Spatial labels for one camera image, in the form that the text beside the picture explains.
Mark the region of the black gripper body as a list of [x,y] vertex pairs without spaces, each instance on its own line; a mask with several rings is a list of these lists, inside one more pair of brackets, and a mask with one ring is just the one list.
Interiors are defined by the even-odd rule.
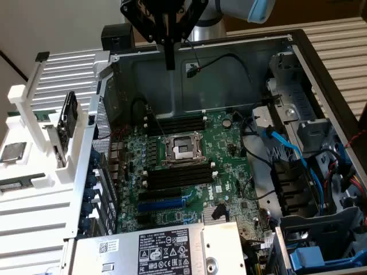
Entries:
[[186,39],[202,16],[208,1],[190,1],[178,18],[184,1],[122,1],[120,11],[147,42],[166,45]]

